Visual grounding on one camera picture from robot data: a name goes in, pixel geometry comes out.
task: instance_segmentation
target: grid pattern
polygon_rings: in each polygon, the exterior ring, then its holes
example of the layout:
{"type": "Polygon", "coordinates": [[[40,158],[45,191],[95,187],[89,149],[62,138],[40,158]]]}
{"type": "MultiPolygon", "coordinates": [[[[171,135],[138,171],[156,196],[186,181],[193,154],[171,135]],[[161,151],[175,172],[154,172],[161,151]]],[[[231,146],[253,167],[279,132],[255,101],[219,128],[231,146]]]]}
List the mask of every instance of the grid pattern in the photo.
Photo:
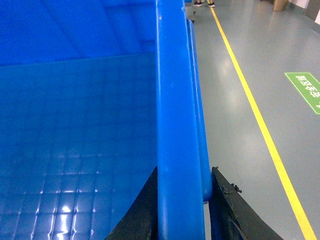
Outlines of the grid pattern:
{"type": "Polygon", "coordinates": [[[0,240],[102,240],[157,164],[154,54],[0,68],[0,240]]]}

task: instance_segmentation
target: floor marking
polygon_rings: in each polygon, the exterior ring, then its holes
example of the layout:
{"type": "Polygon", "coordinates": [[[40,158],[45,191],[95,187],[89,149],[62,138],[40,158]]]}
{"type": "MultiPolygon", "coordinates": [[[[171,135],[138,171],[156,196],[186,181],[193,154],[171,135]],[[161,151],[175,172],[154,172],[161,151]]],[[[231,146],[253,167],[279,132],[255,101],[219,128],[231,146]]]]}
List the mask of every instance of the floor marking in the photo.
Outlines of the floor marking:
{"type": "Polygon", "coordinates": [[[320,114],[320,83],[310,72],[284,73],[315,114],[320,114]]]}
{"type": "Polygon", "coordinates": [[[314,233],[314,230],[312,229],[312,227],[310,225],[310,222],[306,216],[306,213],[305,213],[305,211],[300,203],[300,200],[296,194],[296,191],[290,181],[290,178],[289,178],[288,173],[285,169],[285,166],[279,156],[279,153],[278,153],[278,150],[275,146],[275,143],[274,143],[273,139],[271,138],[271,135],[270,135],[269,130],[266,126],[266,123],[260,113],[260,110],[258,108],[258,105],[257,105],[255,99],[254,99],[254,96],[251,93],[251,90],[248,86],[248,83],[245,79],[245,76],[243,75],[241,68],[238,64],[238,61],[235,57],[235,54],[232,51],[232,48],[228,42],[228,39],[225,35],[225,32],[220,25],[220,22],[218,20],[218,17],[216,15],[214,9],[210,8],[210,10],[212,12],[212,15],[215,19],[215,22],[216,22],[218,28],[219,28],[219,31],[220,31],[221,36],[223,38],[226,49],[228,50],[228,53],[231,57],[231,60],[233,62],[236,73],[238,74],[238,76],[240,78],[240,81],[241,81],[241,84],[242,84],[243,89],[245,91],[246,97],[249,100],[250,106],[252,108],[252,111],[254,113],[256,121],[260,127],[260,130],[262,132],[262,135],[263,135],[263,138],[264,138],[265,143],[267,145],[267,148],[269,149],[269,152],[272,157],[275,169],[279,175],[279,178],[281,180],[281,183],[283,185],[283,188],[284,188],[284,191],[287,195],[287,198],[291,204],[291,207],[292,207],[292,210],[293,210],[294,215],[296,217],[296,220],[301,228],[302,234],[306,240],[317,240],[316,235],[314,233]]]}

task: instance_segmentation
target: wall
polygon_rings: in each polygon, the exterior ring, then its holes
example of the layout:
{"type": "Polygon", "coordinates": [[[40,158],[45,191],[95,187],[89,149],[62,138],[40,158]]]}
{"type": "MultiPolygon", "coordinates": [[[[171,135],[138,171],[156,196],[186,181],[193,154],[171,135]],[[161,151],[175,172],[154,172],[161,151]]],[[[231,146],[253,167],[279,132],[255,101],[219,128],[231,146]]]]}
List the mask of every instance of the wall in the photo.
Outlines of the wall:
{"type": "Polygon", "coordinates": [[[320,11],[318,13],[318,16],[315,19],[315,22],[320,25],[320,11]]]}
{"type": "Polygon", "coordinates": [[[289,2],[293,3],[294,5],[297,5],[298,7],[306,9],[308,6],[309,0],[289,0],[289,2]]]}

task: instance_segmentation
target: yellow floor line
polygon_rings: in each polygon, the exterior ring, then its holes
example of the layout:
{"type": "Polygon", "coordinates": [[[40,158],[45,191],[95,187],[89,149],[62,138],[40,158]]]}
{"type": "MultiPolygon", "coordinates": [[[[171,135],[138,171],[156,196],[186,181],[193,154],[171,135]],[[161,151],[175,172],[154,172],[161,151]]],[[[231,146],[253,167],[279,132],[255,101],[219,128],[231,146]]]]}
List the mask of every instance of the yellow floor line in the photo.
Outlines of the yellow floor line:
{"type": "Polygon", "coordinates": [[[230,44],[228,42],[228,39],[227,39],[227,37],[226,37],[226,35],[224,33],[224,30],[222,29],[222,27],[220,25],[220,22],[219,22],[219,20],[217,18],[217,15],[216,15],[214,9],[213,8],[210,8],[210,9],[211,9],[212,15],[213,15],[213,17],[215,19],[215,22],[216,22],[216,24],[217,24],[217,26],[219,28],[219,31],[220,31],[221,36],[223,38],[224,44],[225,44],[225,46],[226,46],[226,48],[227,48],[227,50],[229,52],[229,55],[230,55],[230,57],[232,59],[233,65],[235,67],[235,70],[236,70],[236,72],[237,72],[237,74],[238,74],[238,76],[240,78],[240,81],[241,81],[241,84],[242,84],[243,89],[245,91],[245,94],[246,94],[246,96],[247,96],[247,98],[249,100],[249,103],[251,105],[251,108],[252,108],[252,111],[254,113],[254,116],[255,116],[255,118],[257,120],[257,123],[258,123],[258,125],[260,127],[260,130],[261,130],[262,135],[264,137],[264,140],[265,140],[265,143],[267,145],[267,148],[269,149],[269,152],[270,152],[270,155],[272,157],[272,160],[273,160],[274,166],[276,168],[276,171],[277,171],[277,173],[278,173],[278,175],[280,177],[280,180],[281,180],[281,183],[283,185],[284,191],[285,191],[285,193],[286,193],[286,195],[288,197],[288,200],[289,200],[289,202],[291,204],[291,207],[292,207],[292,210],[293,210],[294,215],[296,217],[296,220],[297,220],[297,222],[298,222],[298,224],[299,224],[299,226],[301,228],[302,234],[303,234],[303,236],[304,236],[304,238],[306,240],[316,240],[317,239],[316,235],[315,235],[315,233],[314,233],[314,231],[313,231],[313,229],[312,229],[312,227],[310,225],[310,222],[309,222],[309,220],[308,220],[308,218],[306,216],[306,213],[305,213],[305,211],[304,211],[304,209],[303,209],[303,207],[302,207],[302,205],[301,205],[301,203],[300,203],[300,201],[298,199],[296,191],[295,191],[295,189],[294,189],[294,187],[293,187],[293,185],[292,185],[292,183],[291,183],[291,181],[289,179],[289,176],[288,176],[287,171],[285,169],[285,166],[284,166],[284,164],[283,164],[283,162],[282,162],[282,160],[281,160],[281,158],[279,156],[279,153],[278,153],[278,150],[277,150],[277,148],[275,146],[275,143],[271,138],[271,135],[270,135],[269,130],[268,130],[267,126],[266,126],[266,123],[265,123],[265,121],[264,121],[264,119],[263,119],[263,117],[262,117],[262,115],[260,113],[260,110],[259,110],[259,108],[257,106],[257,103],[256,103],[256,101],[254,99],[254,96],[251,93],[251,90],[250,90],[250,88],[249,88],[249,86],[247,84],[245,76],[243,75],[243,73],[241,71],[241,68],[240,68],[240,66],[238,64],[238,61],[237,61],[237,59],[236,59],[236,57],[235,57],[235,55],[234,55],[234,53],[233,53],[233,51],[231,49],[231,46],[230,46],[230,44]]]}

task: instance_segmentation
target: epoxy floor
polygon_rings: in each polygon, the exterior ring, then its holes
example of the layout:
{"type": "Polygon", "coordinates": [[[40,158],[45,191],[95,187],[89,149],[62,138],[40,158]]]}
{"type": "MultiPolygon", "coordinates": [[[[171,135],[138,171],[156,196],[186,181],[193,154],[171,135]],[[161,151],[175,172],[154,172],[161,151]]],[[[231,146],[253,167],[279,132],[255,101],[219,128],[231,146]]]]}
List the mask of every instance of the epoxy floor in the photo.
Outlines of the epoxy floor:
{"type": "MultiPolygon", "coordinates": [[[[320,80],[320,35],[293,10],[259,0],[217,0],[215,13],[271,134],[315,235],[320,238],[320,115],[287,72],[320,80]]],[[[211,167],[285,240],[305,239],[215,19],[204,3],[187,6],[195,32],[211,167]]],[[[206,224],[207,239],[210,227],[206,224]]]]}

